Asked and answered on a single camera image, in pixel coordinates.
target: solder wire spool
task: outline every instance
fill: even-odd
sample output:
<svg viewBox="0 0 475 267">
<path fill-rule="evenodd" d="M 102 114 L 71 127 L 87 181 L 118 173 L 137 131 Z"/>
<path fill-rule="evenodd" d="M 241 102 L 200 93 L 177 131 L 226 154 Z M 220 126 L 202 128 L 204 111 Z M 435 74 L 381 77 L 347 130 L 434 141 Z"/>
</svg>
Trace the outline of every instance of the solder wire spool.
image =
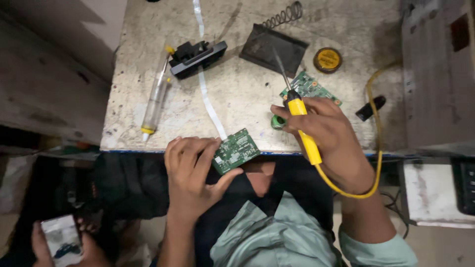
<svg viewBox="0 0 475 267">
<path fill-rule="evenodd" d="M 343 59 L 340 52 L 334 48 L 322 48 L 313 58 L 315 68 L 326 74 L 332 74 L 337 71 L 342 62 Z"/>
<path fill-rule="evenodd" d="M 286 123 L 287 121 L 284 118 L 279 117 L 277 115 L 274 115 L 270 121 L 270 125 L 272 126 L 272 128 L 278 131 L 281 131 L 285 127 Z"/>
</svg>

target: yellow tin lid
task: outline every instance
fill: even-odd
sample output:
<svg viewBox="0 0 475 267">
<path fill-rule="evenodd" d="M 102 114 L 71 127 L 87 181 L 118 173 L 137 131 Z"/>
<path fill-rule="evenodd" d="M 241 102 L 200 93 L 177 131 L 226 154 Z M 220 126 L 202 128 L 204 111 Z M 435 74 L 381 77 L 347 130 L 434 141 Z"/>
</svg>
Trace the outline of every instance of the yellow tin lid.
<svg viewBox="0 0 475 267">
<path fill-rule="evenodd" d="M 322 48 L 313 58 L 313 65 L 319 71 L 327 74 L 334 73 L 342 65 L 341 54 L 334 48 Z"/>
</svg>

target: light green shirt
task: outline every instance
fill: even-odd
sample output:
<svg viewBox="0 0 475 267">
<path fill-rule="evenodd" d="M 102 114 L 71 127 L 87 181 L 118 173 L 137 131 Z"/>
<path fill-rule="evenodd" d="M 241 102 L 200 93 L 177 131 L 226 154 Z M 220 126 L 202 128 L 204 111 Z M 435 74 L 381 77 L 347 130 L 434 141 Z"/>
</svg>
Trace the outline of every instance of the light green shirt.
<svg viewBox="0 0 475 267">
<path fill-rule="evenodd" d="M 416 255 L 399 235 L 380 244 L 355 241 L 342 231 L 339 237 L 342 252 L 354 267 L 417 266 Z M 247 201 L 210 255 L 215 267 L 343 265 L 330 234 L 288 192 L 284 192 L 273 217 Z"/>
</svg>

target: wrist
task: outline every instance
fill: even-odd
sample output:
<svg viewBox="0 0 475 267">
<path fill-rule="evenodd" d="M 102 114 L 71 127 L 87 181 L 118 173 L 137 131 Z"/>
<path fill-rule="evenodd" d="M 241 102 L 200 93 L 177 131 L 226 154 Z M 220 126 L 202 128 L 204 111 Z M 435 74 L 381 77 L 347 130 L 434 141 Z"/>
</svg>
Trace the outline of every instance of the wrist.
<svg viewBox="0 0 475 267">
<path fill-rule="evenodd" d="M 198 218 L 183 216 L 179 212 L 169 209 L 167 212 L 167 228 L 180 231 L 193 230 Z"/>
<path fill-rule="evenodd" d="M 375 172 L 371 166 L 370 168 L 360 172 L 358 175 L 343 185 L 346 192 L 354 195 L 363 195 L 368 193 L 374 186 Z"/>
</svg>

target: coiled spring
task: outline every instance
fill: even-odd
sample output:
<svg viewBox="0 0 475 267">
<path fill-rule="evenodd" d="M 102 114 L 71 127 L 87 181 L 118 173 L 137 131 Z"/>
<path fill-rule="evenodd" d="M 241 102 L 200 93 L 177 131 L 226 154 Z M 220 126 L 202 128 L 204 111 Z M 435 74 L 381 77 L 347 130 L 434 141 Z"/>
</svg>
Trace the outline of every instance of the coiled spring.
<svg viewBox="0 0 475 267">
<path fill-rule="evenodd" d="M 280 14 L 264 21 L 262 25 L 266 28 L 272 29 L 283 23 L 289 23 L 290 21 L 297 20 L 303 15 L 302 4 L 299 1 L 295 1 L 292 5 L 287 6 L 285 10 L 282 10 Z"/>
</svg>

